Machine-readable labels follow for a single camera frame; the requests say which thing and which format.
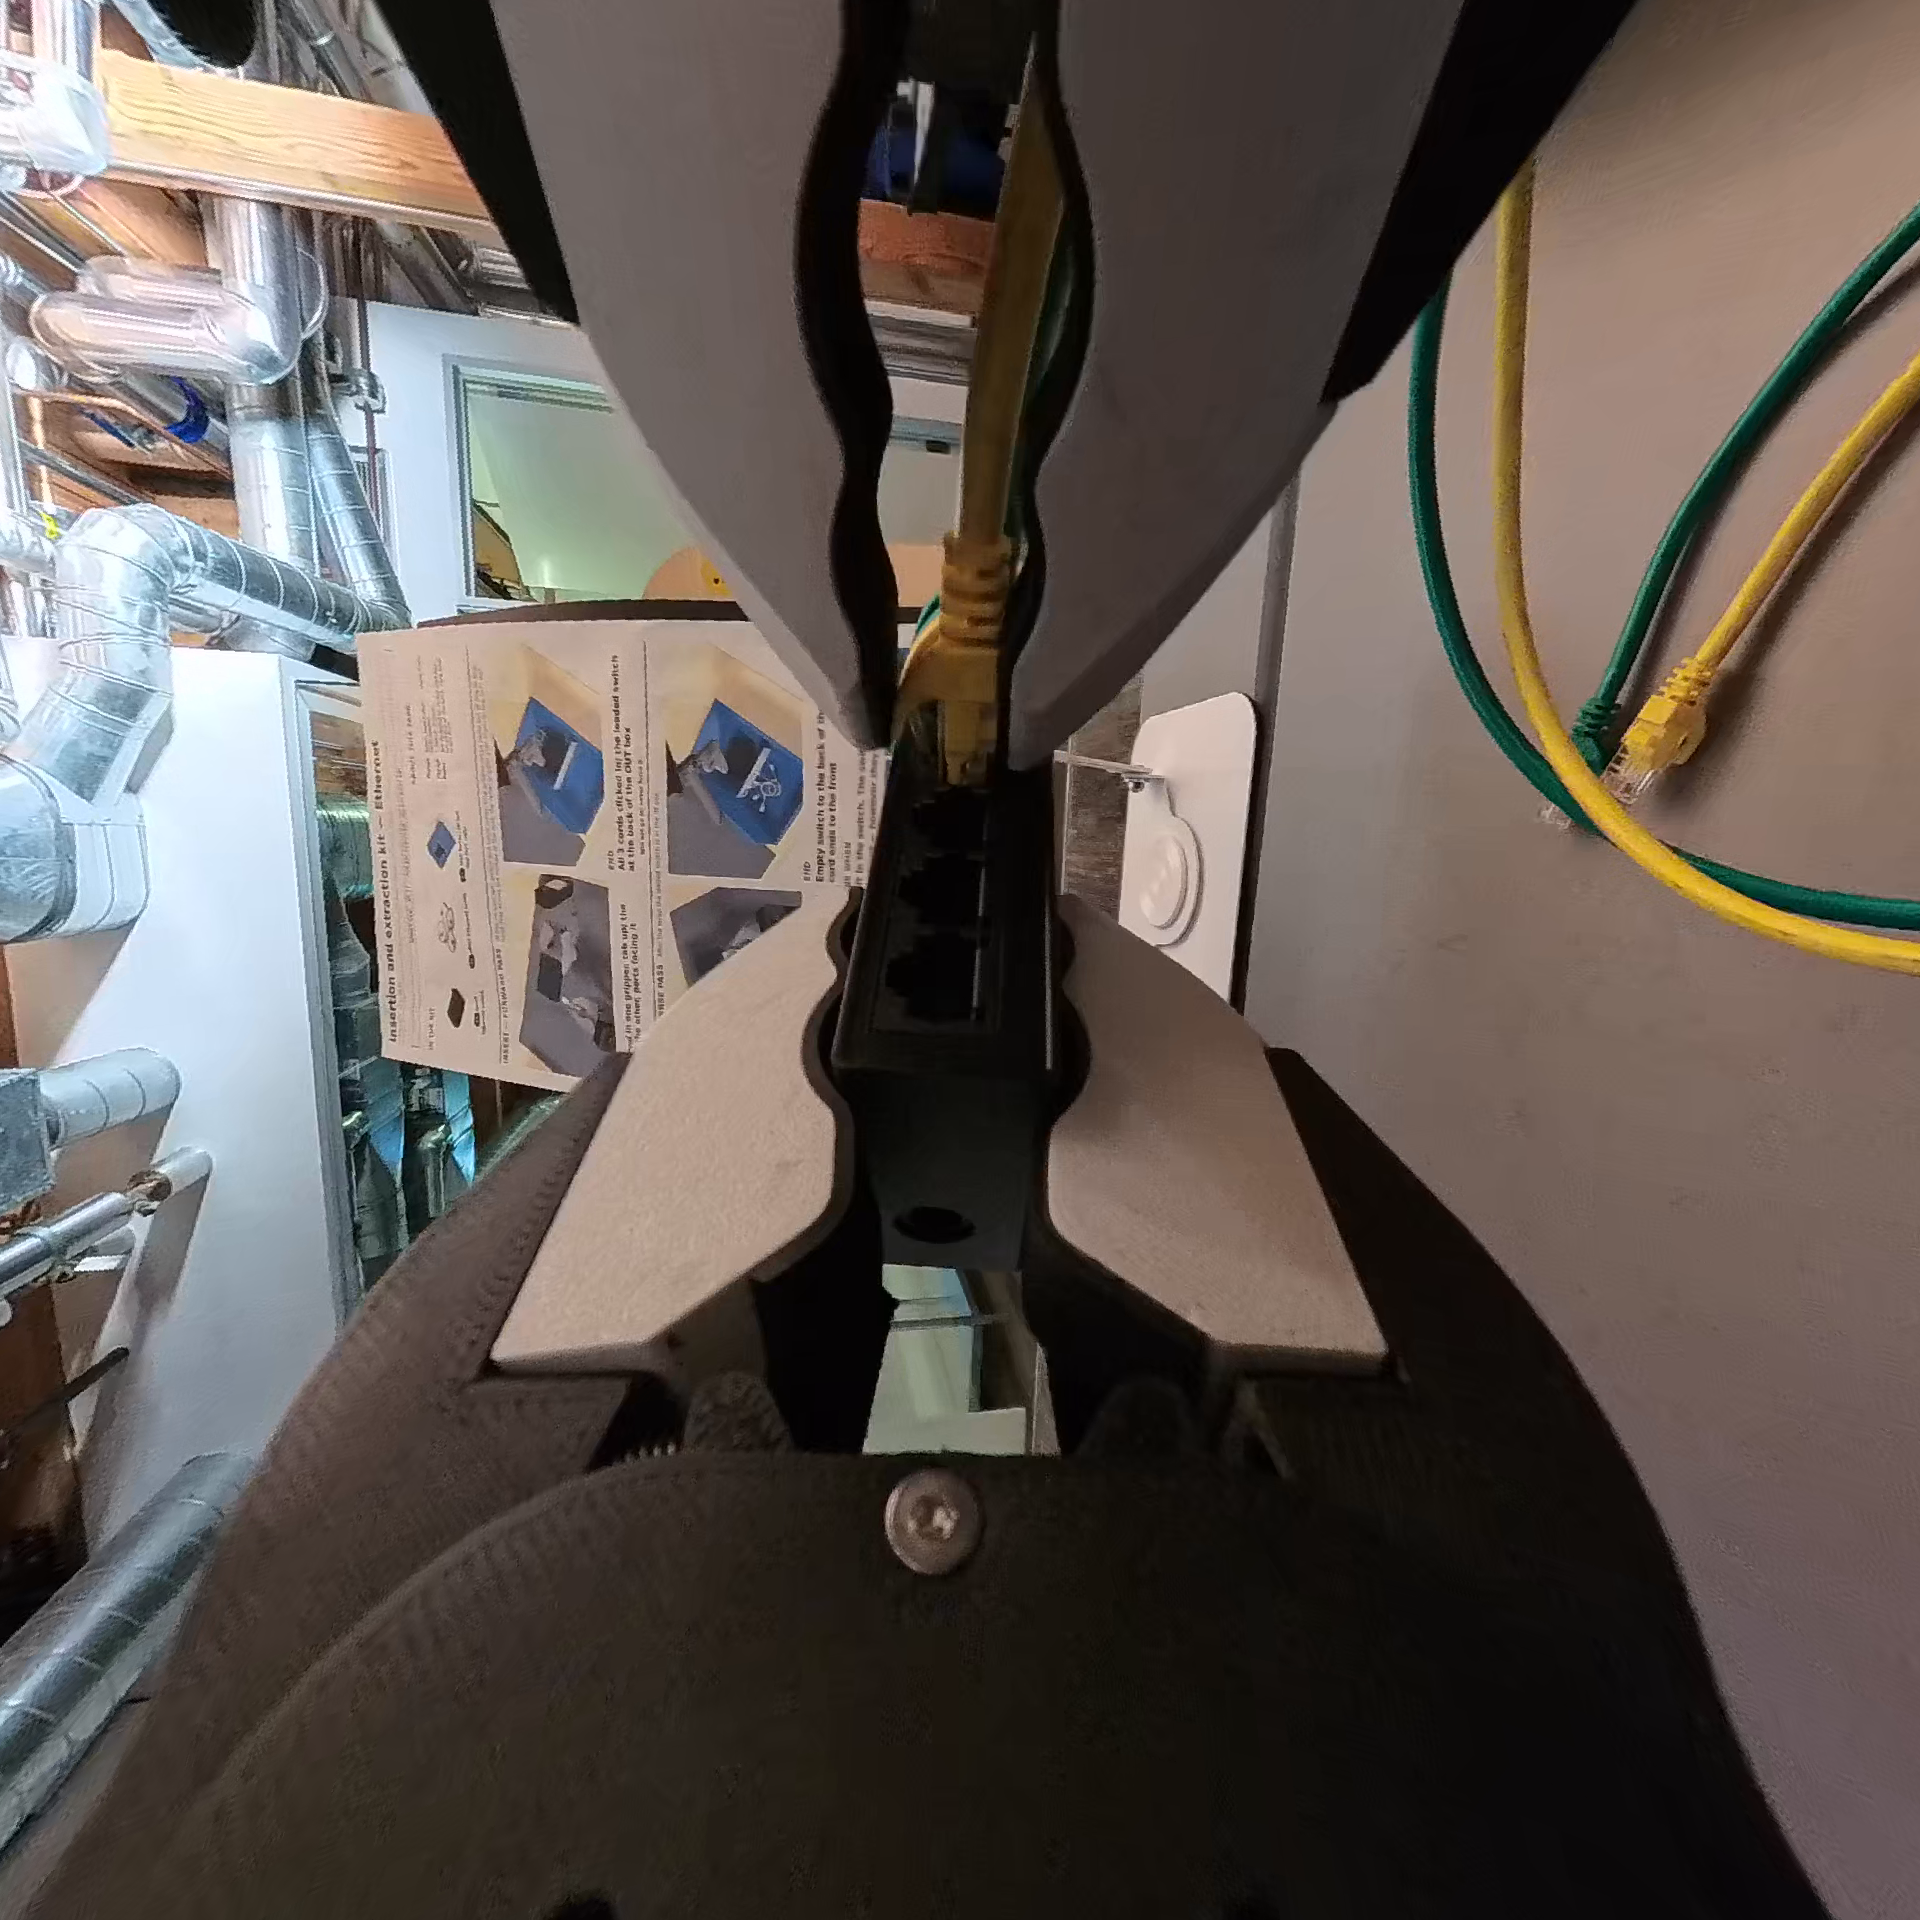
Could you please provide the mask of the printed instruction poster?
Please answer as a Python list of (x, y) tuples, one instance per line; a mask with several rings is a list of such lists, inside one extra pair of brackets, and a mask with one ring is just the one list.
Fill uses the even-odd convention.
[(867, 876), (884, 759), (722, 599), (359, 643), (386, 1053), (564, 1089)]

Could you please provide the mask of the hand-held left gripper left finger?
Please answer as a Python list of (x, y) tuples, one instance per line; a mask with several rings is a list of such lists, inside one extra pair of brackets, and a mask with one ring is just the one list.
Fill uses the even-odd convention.
[(813, 887), (625, 1061), (496, 1372), (879, 1372), (879, 1252), (824, 1066), (851, 887)]

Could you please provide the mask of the black ethernet switch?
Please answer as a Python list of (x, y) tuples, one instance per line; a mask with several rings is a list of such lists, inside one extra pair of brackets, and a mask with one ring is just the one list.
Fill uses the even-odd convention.
[(1087, 1065), (1060, 990), (1051, 774), (951, 783), (936, 752), (905, 739), (842, 942), (830, 1082), (880, 1261), (1014, 1271), (1048, 1133)]

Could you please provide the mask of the wooden ceiling beam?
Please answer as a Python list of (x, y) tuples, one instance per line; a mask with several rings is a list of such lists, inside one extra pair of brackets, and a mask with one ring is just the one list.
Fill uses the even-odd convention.
[(108, 178), (490, 235), (429, 114), (102, 53)]

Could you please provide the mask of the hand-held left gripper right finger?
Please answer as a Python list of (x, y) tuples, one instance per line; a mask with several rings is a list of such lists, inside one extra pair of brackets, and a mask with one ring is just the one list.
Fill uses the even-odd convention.
[(1064, 1248), (1247, 1372), (1379, 1372), (1388, 1344), (1260, 1035), (1079, 897), (1064, 997), (1091, 1065), (1051, 1126)]

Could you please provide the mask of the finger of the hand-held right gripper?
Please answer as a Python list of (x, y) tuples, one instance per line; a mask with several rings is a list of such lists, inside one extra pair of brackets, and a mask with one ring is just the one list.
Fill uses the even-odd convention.
[(1039, 468), (1028, 766), (1140, 673), (1324, 428), (1460, 2), (1060, 2), (1091, 335)]
[(890, 385), (860, 285), (902, 2), (496, 2), (589, 343), (804, 693), (890, 730)]

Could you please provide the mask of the white stand base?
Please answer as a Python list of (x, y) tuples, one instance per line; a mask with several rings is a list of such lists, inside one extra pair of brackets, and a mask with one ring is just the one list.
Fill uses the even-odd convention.
[(1235, 998), (1256, 708), (1241, 693), (1150, 714), (1122, 769), (1121, 924)]

